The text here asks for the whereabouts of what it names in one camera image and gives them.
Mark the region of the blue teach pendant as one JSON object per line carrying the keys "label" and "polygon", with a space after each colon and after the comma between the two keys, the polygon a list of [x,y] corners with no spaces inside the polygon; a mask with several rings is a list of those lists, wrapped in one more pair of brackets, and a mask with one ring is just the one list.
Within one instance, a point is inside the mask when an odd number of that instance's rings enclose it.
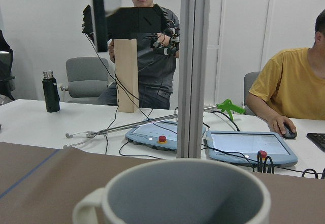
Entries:
{"label": "blue teach pendant", "polygon": [[293,166],[297,156],[277,133],[207,131],[205,145],[212,159],[231,164],[253,165],[262,150],[276,166]]}
{"label": "blue teach pendant", "polygon": [[134,144],[142,144],[156,150],[177,150],[178,123],[161,121],[135,127],[125,134]]}

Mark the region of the near blue teach pendant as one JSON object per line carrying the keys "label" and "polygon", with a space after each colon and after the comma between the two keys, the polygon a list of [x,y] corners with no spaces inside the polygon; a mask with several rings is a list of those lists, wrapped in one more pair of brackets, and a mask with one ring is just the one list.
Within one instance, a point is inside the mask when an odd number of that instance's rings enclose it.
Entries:
{"label": "near blue teach pendant", "polygon": [[178,123],[161,121],[135,127],[125,134],[134,144],[142,144],[156,150],[177,150]]}

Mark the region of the white cup with handle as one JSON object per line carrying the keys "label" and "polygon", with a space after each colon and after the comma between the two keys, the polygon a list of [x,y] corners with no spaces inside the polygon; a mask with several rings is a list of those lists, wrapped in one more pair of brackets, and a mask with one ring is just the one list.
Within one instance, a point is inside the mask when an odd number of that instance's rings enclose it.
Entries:
{"label": "white cup with handle", "polygon": [[88,194],[73,223],[269,223],[271,196],[251,173],[195,158],[127,169]]}

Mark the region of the far blue teach pendant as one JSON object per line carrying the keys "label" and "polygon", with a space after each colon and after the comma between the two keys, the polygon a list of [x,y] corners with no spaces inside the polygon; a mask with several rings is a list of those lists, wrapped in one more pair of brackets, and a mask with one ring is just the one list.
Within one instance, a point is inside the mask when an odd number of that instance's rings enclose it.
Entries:
{"label": "far blue teach pendant", "polygon": [[297,156],[277,133],[207,131],[205,145],[212,159],[231,164],[253,165],[262,150],[276,166],[293,166]]}

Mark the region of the black computer mouse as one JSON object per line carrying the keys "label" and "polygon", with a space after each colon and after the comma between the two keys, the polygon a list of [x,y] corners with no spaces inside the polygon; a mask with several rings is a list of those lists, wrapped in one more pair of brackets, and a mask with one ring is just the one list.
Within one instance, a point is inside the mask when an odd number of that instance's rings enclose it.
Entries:
{"label": "black computer mouse", "polygon": [[293,132],[288,124],[284,124],[285,134],[282,135],[283,138],[288,140],[293,140],[297,137],[297,133]]}

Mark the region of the black water bottle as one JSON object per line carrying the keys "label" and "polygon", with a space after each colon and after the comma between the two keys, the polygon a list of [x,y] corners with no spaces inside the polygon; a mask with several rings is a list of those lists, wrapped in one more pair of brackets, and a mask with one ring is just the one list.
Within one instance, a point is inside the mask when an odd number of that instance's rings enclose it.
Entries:
{"label": "black water bottle", "polygon": [[43,72],[43,91],[47,112],[57,112],[60,110],[59,94],[57,90],[57,81],[51,70]]}

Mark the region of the wooden block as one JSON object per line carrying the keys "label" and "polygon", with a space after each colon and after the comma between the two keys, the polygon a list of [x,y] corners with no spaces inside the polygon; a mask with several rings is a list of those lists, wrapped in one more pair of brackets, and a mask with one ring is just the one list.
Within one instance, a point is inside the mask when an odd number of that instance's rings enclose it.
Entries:
{"label": "wooden block", "polygon": [[115,39],[114,53],[118,111],[133,113],[139,105],[137,40]]}

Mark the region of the person in yellow shirt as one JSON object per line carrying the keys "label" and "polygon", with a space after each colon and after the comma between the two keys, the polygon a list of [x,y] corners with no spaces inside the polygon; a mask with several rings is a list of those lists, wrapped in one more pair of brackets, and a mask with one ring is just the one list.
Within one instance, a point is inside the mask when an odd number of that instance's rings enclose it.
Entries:
{"label": "person in yellow shirt", "polygon": [[278,52],[266,63],[246,97],[246,105],[280,135],[293,118],[324,120],[324,12],[315,22],[311,48]]}

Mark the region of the aluminium frame post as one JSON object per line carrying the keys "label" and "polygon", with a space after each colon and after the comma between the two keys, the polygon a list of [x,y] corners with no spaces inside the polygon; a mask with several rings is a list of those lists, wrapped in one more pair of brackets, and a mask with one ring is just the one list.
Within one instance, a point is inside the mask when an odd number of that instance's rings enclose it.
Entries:
{"label": "aluminium frame post", "polygon": [[210,0],[181,0],[178,158],[200,158]]}

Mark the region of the black keyboard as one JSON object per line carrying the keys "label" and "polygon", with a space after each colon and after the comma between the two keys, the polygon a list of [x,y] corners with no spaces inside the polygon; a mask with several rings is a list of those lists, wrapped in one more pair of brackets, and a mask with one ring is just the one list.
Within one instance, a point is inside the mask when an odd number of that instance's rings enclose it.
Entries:
{"label": "black keyboard", "polygon": [[320,150],[325,151],[324,133],[307,133],[306,137],[311,140]]}

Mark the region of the grey office chair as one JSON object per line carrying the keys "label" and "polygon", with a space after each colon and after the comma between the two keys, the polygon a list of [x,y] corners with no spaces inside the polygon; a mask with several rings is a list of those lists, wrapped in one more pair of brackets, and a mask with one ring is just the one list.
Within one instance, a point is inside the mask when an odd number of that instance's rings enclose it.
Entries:
{"label": "grey office chair", "polygon": [[98,97],[113,79],[109,63],[100,57],[76,57],[66,61],[70,103],[97,104]]}

